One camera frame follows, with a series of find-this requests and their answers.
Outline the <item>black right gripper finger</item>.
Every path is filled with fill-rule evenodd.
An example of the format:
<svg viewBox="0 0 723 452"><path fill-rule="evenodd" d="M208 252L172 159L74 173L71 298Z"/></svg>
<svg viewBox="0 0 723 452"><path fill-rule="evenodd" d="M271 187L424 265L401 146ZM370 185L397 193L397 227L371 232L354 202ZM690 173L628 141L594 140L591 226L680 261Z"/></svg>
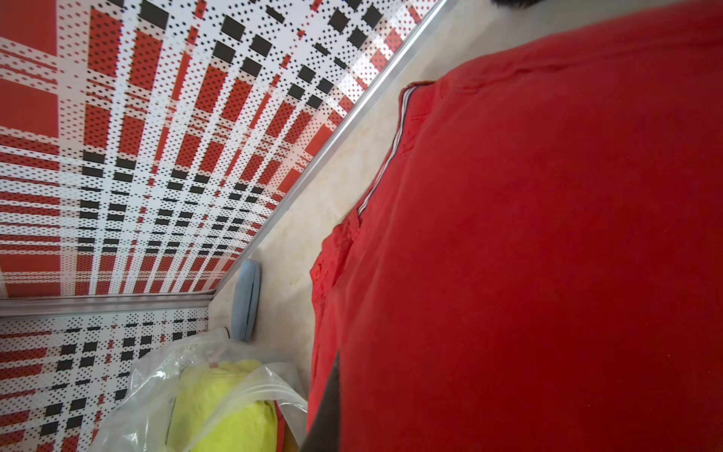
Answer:
<svg viewBox="0 0 723 452"><path fill-rule="evenodd" d="M337 352L314 423L301 452L338 452L341 440L340 353Z"/></svg>

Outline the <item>clear plastic vacuum bag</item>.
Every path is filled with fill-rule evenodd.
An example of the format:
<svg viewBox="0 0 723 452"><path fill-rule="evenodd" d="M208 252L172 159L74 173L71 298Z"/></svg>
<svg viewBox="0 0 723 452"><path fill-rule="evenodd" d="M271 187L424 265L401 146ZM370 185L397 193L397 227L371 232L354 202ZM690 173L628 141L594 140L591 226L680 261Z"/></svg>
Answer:
<svg viewBox="0 0 723 452"><path fill-rule="evenodd" d="M307 437L297 367L224 330L170 342L132 366L92 451L282 451Z"/></svg>

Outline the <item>red trousers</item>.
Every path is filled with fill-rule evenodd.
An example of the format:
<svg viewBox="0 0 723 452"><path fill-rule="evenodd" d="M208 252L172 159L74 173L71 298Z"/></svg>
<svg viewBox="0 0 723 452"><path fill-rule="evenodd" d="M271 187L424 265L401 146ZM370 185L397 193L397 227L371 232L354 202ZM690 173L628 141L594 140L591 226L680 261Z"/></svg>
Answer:
<svg viewBox="0 0 723 452"><path fill-rule="evenodd" d="M339 451L721 450L721 3L404 88L311 278Z"/></svg>

